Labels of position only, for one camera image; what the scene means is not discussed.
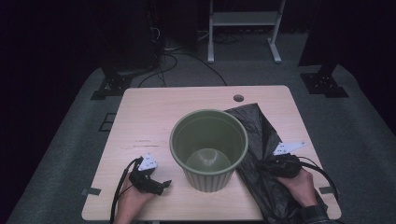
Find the wooden tabletop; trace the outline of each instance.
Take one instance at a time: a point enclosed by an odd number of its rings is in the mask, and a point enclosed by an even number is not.
[[[243,102],[233,97],[240,94]],[[300,113],[285,86],[183,87],[129,89],[120,108],[99,162],[92,188],[99,195],[88,195],[82,210],[86,220],[109,220],[114,192],[125,167],[148,152],[158,163],[151,178],[172,180],[162,196],[151,200],[136,219],[140,220],[260,220],[259,206],[249,194],[237,172],[228,185],[217,192],[194,189],[174,161],[170,132],[186,114],[199,109],[226,110],[257,103],[283,142],[306,142],[295,152],[321,167]],[[330,186],[318,172],[312,171],[315,187]],[[332,194],[320,195],[329,206],[331,219],[341,216]]]

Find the green bucket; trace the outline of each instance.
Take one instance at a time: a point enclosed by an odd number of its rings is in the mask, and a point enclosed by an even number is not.
[[[244,126],[232,115],[213,109],[184,116],[169,142],[189,183],[203,192],[223,189],[248,151]]]

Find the white metal stand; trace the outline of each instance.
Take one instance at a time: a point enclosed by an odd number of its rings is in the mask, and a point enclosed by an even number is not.
[[[209,14],[209,43],[207,44],[207,61],[215,61],[213,47],[213,27],[214,26],[254,26],[254,25],[274,25],[274,31],[271,38],[268,38],[268,44],[273,54],[275,63],[281,63],[279,52],[277,51],[275,41],[279,25],[282,20],[283,9],[286,0],[281,0],[278,11],[268,12],[214,12],[213,0],[210,0]]]

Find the black plastic bag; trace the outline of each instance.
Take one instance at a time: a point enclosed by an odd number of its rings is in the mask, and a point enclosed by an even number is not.
[[[242,105],[225,112],[236,117],[247,130],[247,155],[236,170],[260,207],[264,222],[303,223],[299,214],[301,207],[289,191],[274,176],[256,167],[258,161],[272,159],[281,142],[274,127],[257,104]]]

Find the gray carpet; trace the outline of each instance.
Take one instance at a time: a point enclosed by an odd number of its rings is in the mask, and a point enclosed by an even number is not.
[[[316,72],[318,67],[297,66],[307,34],[279,34],[276,44],[282,64],[273,62],[266,37],[245,35],[234,44],[215,45],[211,67],[229,86],[288,86],[324,170],[341,190],[341,220],[346,224],[396,223],[392,212],[396,208],[396,138],[356,79],[338,65],[333,77],[349,98],[310,95],[299,75]],[[205,61],[206,51],[206,45],[201,44],[198,50],[168,53],[189,53]],[[172,56],[177,59],[172,70],[143,83],[154,72],[136,77],[132,87],[224,85],[218,74],[194,57]],[[162,70],[175,63],[171,56],[162,56],[160,61]],[[117,112],[121,99],[90,100],[104,77],[98,68],[81,88],[8,223],[87,222],[81,218],[85,203],[81,192],[91,186],[108,137],[98,130],[106,113]]]

